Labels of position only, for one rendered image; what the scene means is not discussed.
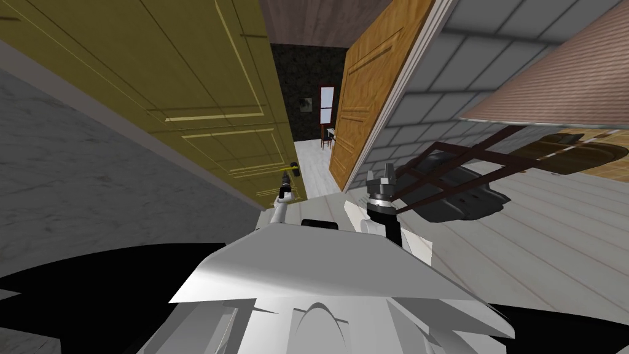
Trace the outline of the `dark brown wooden table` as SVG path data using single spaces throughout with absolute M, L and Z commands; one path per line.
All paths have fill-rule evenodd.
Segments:
M 510 175 L 537 168 L 570 175 L 624 158 L 629 149 L 583 141 L 582 134 L 556 133 L 544 136 L 510 154 L 488 151 L 516 127 L 505 128 L 482 141 L 481 147 L 436 142 L 422 155 L 396 171 L 394 199 L 428 222 L 478 220 L 501 211 L 510 201 L 489 185 Z

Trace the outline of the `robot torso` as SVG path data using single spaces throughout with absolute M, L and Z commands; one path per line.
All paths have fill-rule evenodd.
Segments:
M 507 354 L 512 325 L 382 235 L 273 223 L 209 255 L 137 354 Z

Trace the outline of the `white window with red frame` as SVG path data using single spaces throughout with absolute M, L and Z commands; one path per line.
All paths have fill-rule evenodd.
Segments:
M 320 87 L 320 119 L 321 125 L 329 125 L 332 121 L 332 110 L 334 107 L 334 86 Z

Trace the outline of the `orange wooden door leaf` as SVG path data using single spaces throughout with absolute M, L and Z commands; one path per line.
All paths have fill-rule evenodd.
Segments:
M 348 49 L 329 170 L 350 179 L 435 0 L 392 0 Z

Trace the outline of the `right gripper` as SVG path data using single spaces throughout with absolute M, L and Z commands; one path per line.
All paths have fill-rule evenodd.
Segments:
M 373 170 L 367 172 L 367 193 L 370 199 L 390 199 L 395 194 L 396 169 L 393 163 L 386 163 L 385 176 L 375 178 Z

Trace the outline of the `olive yellow door leaf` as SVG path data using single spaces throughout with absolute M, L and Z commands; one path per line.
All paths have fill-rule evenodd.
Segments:
M 0 0 L 0 40 L 257 207 L 297 160 L 258 0 Z

